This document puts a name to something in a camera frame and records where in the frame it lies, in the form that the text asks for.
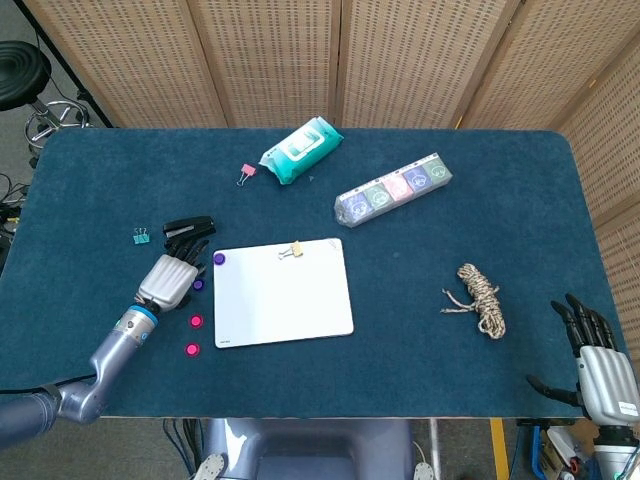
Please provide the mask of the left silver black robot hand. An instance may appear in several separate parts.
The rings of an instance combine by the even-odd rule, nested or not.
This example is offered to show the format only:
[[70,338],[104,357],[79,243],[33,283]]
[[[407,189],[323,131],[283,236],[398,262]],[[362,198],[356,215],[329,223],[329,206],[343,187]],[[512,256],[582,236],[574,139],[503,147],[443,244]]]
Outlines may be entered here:
[[181,241],[170,247],[142,280],[134,296],[135,303],[153,314],[179,308],[206,268],[200,257],[208,245],[208,239],[201,239]]

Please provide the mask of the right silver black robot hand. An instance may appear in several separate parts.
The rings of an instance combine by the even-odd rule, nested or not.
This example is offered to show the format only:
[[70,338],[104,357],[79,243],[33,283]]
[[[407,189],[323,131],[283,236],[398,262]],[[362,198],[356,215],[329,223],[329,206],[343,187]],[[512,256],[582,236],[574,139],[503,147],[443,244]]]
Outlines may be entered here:
[[582,410],[599,427],[632,427],[639,423],[639,388],[627,354],[616,341],[609,321],[567,293],[551,301],[560,316],[576,363],[573,391],[551,387],[534,375],[527,383],[540,395]]

